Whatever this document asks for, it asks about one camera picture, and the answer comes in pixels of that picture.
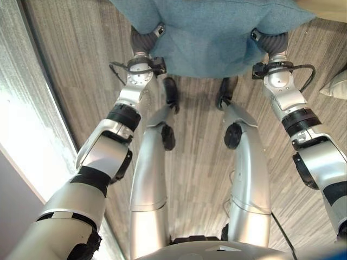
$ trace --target wall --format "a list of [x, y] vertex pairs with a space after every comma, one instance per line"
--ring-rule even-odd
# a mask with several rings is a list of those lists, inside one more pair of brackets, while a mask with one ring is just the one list
[[35, 221], [43, 202], [0, 152], [0, 259], [3, 259]]

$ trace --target black cable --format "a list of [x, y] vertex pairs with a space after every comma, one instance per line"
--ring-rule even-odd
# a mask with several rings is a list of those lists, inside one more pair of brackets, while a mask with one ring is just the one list
[[125, 86], [125, 82], [121, 79], [121, 77], [119, 76], [119, 74], [117, 73], [117, 71], [114, 69], [112, 64], [109, 64], [109, 67], [111, 69], [111, 71], [116, 75], [116, 77], [119, 79], [119, 81]]
[[279, 221], [277, 220], [277, 218], [276, 218], [276, 216], [275, 216], [275, 214], [274, 214], [273, 212], [271, 212], [271, 216], [272, 216], [273, 219], [275, 220], [275, 222], [276, 222], [278, 228], [279, 228], [280, 231], [282, 232], [282, 235], [283, 235], [284, 238], [286, 239], [287, 244], [288, 244], [289, 247], [291, 248], [291, 250], [292, 250], [292, 255], [293, 255], [294, 260], [298, 260], [297, 255], [295, 254], [295, 248], [294, 248], [293, 244], [291, 243], [291, 241], [290, 241], [289, 238], [287, 237], [286, 232], [284, 232], [284, 230], [283, 230], [281, 224], [279, 223]]
[[276, 70], [268, 72], [267, 75], [271, 75], [271, 74], [274, 74], [277, 72], [292, 72], [293, 70], [296, 70], [296, 69], [312, 69], [312, 73], [311, 73], [310, 77], [306, 80], [305, 84], [299, 90], [300, 92], [303, 92], [309, 86], [309, 84], [314, 79], [314, 76], [316, 75], [316, 69], [311, 64], [297, 65], [297, 66], [294, 66], [292, 68], [288, 67], [288, 68], [283, 68], [283, 69], [276, 69]]
[[153, 72], [154, 70], [153, 69], [146, 69], [146, 70], [141, 70], [141, 71], [131, 71], [128, 69], [127, 66], [125, 66], [123, 63], [119, 63], [117, 61], [113, 61], [113, 62], [110, 62], [108, 64], [108, 66], [110, 67], [111, 71], [116, 75], [116, 77], [120, 80], [120, 82], [125, 85], [125, 82], [124, 80], [122, 80], [119, 76], [119, 74], [117, 73], [117, 71], [114, 69], [114, 66], [117, 66], [119, 68], [122, 68], [123, 70], [125, 70], [127, 73], [129, 74], [146, 74], [146, 73], [150, 73], [150, 72]]

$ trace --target wooden floor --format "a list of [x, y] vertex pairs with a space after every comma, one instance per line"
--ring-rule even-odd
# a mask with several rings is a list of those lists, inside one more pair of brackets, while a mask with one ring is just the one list
[[[67, 121], [78, 146], [112, 108], [121, 85], [109, 61], [131, 57], [130, 24], [106, 0], [27, 0], [40, 48], [46, 59]], [[290, 33], [288, 54], [294, 64], [311, 63], [317, 76], [304, 91], [315, 113], [347, 149], [347, 101], [319, 94], [320, 88], [347, 62], [347, 24], [316, 19]], [[309, 71], [296, 71], [301, 86]], [[234, 152], [223, 144], [222, 112], [214, 107], [220, 80], [175, 76], [181, 111], [175, 117], [177, 146], [166, 156], [170, 233], [220, 236], [228, 218], [222, 204], [230, 194]], [[242, 75], [234, 100], [258, 121], [271, 180], [273, 212], [296, 247], [332, 243], [334, 231], [320, 192], [306, 187], [297, 173], [294, 150], [269, 102], [262, 82]], [[131, 144], [137, 155], [141, 129]], [[133, 160], [125, 178], [108, 189], [106, 216], [125, 253], [129, 250], [129, 211]], [[288, 251], [274, 221], [270, 247]]]

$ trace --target wire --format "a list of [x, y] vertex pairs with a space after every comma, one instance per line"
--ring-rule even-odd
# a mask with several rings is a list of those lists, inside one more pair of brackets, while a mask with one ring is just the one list
[[146, 73], [150, 73], [150, 72], [153, 72], [154, 70], [153, 69], [146, 69], [146, 70], [141, 70], [141, 71], [132, 71], [132, 70], [129, 70], [127, 66], [124, 65], [124, 63], [119, 63], [117, 61], [113, 61], [113, 62], [110, 62], [108, 64], [108, 66], [110, 67], [111, 71], [116, 75], [116, 77], [119, 79], [119, 81], [125, 85], [125, 82], [124, 80], [122, 80], [119, 76], [119, 74], [117, 73], [117, 71], [114, 69], [114, 66], [116, 67], [119, 67], [119, 68], [122, 68], [123, 70], [125, 70], [127, 73], [129, 74], [146, 74]]
[[116, 75], [116, 77], [118, 78], [118, 80], [125, 86], [125, 82], [121, 79], [121, 77], [119, 76], [119, 74], [117, 73], [117, 71], [114, 69], [112, 64], [109, 64], [109, 67], [111, 69], [111, 71]]
[[274, 214], [273, 212], [271, 212], [271, 216], [272, 216], [273, 219], [275, 220], [275, 222], [276, 222], [278, 228], [279, 228], [280, 231], [282, 232], [282, 235], [283, 235], [284, 238], [286, 239], [287, 244], [288, 244], [289, 247], [291, 248], [291, 250], [292, 250], [292, 255], [293, 255], [294, 260], [298, 260], [297, 255], [295, 254], [295, 248], [294, 248], [293, 244], [292, 244], [291, 241], [289, 240], [289, 238], [288, 238], [286, 232], [284, 232], [284, 230], [283, 230], [281, 224], [279, 223], [279, 221], [277, 220], [277, 218], [276, 218], [276, 216], [275, 216], [275, 214]]
[[271, 74], [274, 74], [277, 72], [292, 72], [293, 70], [296, 70], [296, 69], [312, 69], [312, 73], [311, 73], [310, 77], [306, 80], [305, 84], [299, 90], [300, 92], [303, 92], [309, 86], [309, 84], [314, 79], [314, 76], [316, 75], [316, 69], [311, 64], [297, 65], [297, 66], [294, 66], [292, 68], [276, 69], [276, 70], [273, 70], [271, 72], [268, 72], [267, 75], [271, 75]]
[[[232, 174], [235, 172], [235, 170], [232, 170], [231, 172], [229, 172], [229, 180], [230, 180], [230, 183], [231, 184], [233, 184], [233, 181], [232, 181]], [[230, 198], [228, 198], [226, 201], [224, 201], [223, 202], [223, 204], [222, 204], [222, 207], [223, 207], [223, 210], [224, 210], [224, 212], [225, 212], [225, 214], [227, 215], [227, 217], [229, 218], [230, 216], [229, 216], [229, 213], [228, 213], [228, 211], [227, 211], [227, 209], [226, 209], [226, 203], [230, 203], [230, 201], [231, 201], [231, 199], [232, 199], [232, 197], [230, 196]]]

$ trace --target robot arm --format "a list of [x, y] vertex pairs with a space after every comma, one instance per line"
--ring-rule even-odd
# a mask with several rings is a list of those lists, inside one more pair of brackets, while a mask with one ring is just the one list
[[141, 120], [141, 100], [158, 90], [156, 75], [166, 72], [162, 59], [148, 55], [163, 32], [159, 25], [142, 37], [132, 29], [126, 86], [81, 148], [77, 175], [54, 193], [7, 259], [92, 259], [101, 241], [107, 187], [124, 176], [132, 159], [128, 145]]
[[288, 33], [269, 36], [254, 29], [252, 38], [269, 53], [269, 64], [255, 65], [253, 78], [264, 80], [264, 94], [297, 151], [293, 160], [303, 182], [321, 191], [338, 238], [346, 237], [346, 155], [294, 85], [290, 71], [293, 64], [288, 62], [286, 55]]

